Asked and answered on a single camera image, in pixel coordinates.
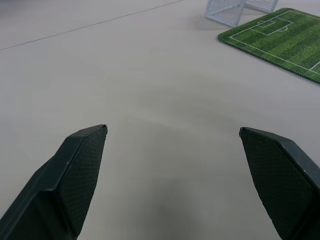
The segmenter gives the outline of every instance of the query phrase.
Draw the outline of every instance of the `white goal net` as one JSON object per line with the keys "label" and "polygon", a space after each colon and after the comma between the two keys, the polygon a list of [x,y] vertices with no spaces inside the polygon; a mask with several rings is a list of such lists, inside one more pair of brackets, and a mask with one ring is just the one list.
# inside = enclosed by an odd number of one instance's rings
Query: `white goal net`
{"label": "white goal net", "polygon": [[271,13],[277,2],[278,0],[209,0],[205,16],[208,19],[236,27],[244,7]]}

